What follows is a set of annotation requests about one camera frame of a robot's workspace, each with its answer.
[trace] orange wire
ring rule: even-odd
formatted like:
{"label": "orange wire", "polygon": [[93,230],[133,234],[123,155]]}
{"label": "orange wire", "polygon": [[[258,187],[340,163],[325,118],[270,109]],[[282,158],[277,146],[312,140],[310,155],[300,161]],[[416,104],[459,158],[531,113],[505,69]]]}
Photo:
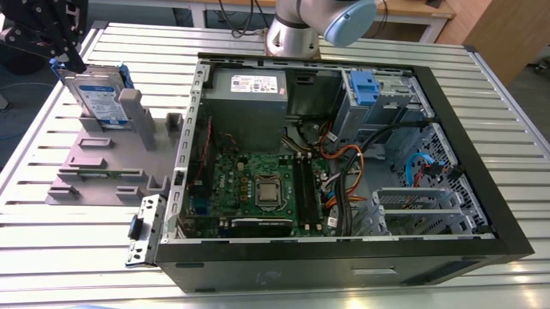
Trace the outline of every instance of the orange wire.
{"label": "orange wire", "polygon": [[[354,185],[353,185],[350,188],[348,188],[348,190],[346,190],[348,195],[350,195],[350,194],[354,193],[354,191],[358,189],[360,182],[361,182],[361,178],[364,177],[365,156],[364,156],[364,152],[362,152],[360,146],[357,146],[357,145],[346,145],[346,146],[342,147],[341,150],[338,150],[338,152],[336,152],[334,154],[329,154],[329,153],[325,152],[325,150],[324,150],[324,142],[325,142],[325,139],[326,139],[326,137],[328,137],[329,132],[330,132],[332,129],[333,129],[333,123],[329,125],[328,132],[326,132],[326,134],[322,136],[321,141],[320,141],[320,151],[321,151],[322,156],[324,156],[326,159],[330,159],[330,160],[332,160],[332,159],[338,159],[338,158],[348,152],[348,150],[356,149],[356,150],[358,151],[358,155],[360,155],[360,158],[361,158],[361,169],[360,169],[358,177],[357,177],[357,179],[356,179]],[[349,198],[350,198],[352,201],[366,201],[366,200],[368,200],[366,198],[356,197],[356,196],[350,196]],[[329,200],[329,202],[328,202],[326,205],[328,205],[328,207],[332,207],[332,206],[337,205],[337,198],[333,197],[333,198]]]}

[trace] aluminum table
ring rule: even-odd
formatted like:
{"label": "aluminum table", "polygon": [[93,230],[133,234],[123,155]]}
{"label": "aluminum table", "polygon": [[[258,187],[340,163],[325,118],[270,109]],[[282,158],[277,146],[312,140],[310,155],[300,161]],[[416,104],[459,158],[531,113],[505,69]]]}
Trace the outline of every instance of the aluminum table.
{"label": "aluminum table", "polygon": [[[549,308],[550,147],[477,53],[461,46],[322,42],[322,57],[431,66],[536,254],[431,287],[185,295],[157,268],[125,268],[137,207],[50,206],[47,190],[82,128],[58,83],[0,174],[0,305],[117,308]],[[89,63],[130,67],[154,117],[186,112],[198,52],[264,54],[261,37],[137,24],[94,28]]]}

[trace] ram slot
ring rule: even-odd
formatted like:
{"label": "ram slot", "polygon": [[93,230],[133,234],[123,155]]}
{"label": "ram slot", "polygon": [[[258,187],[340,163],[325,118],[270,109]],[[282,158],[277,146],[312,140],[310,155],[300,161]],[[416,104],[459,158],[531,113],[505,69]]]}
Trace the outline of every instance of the ram slot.
{"label": "ram slot", "polygon": [[301,227],[306,225],[306,200],[304,194],[304,161],[302,158],[296,157],[293,160],[293,174],[294,174],[294,196],[298,211],[298,224]]}
{"label": "ram slot", "polygon": [[316,177],[313,174],[312,159],[304,160],[302,168],[306,224],[317,227],[318,224],[321,224],[321,220],[318,199],[316,198]]}

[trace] hard drive label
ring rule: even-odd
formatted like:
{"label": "hard drive label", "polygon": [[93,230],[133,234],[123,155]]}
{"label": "hard drive label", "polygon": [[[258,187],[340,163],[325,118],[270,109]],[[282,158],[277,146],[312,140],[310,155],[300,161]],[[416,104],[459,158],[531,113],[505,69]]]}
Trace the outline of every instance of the hard drive label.
{"label": "hard drive label", "polygon": [[105,124],[126,124],[127,114],[117,101],[114,87],[109,86],[79,86],[86,99],[86,105],[93,110],[97,119]]}

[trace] green circuit board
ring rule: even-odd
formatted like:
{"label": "green circuit board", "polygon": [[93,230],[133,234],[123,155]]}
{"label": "green circuit board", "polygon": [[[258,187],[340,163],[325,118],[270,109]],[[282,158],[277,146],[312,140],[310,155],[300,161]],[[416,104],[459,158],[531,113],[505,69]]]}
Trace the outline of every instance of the green circuit board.
{"label": "green circuit board", "polygon": [[[209,201],[193,200],[196,208],[208,208],[204,218],[197,216],[197,227],[201,236],[216,238],[218,218],[250,217],[265,219],[288,219],[294,221],[294,236],[322,236],[326,231],[312,227],[310,230],[298,226],[298,209],[294,188],[294,156],[278,154],[220,154],[214,168],[214,192]],[[318,176],[328,170],[325,160],[313,160],[316,187],[321,185]],[[282,205],[273,210],[257,206],[257,180],[272,178],[281,182]]]}

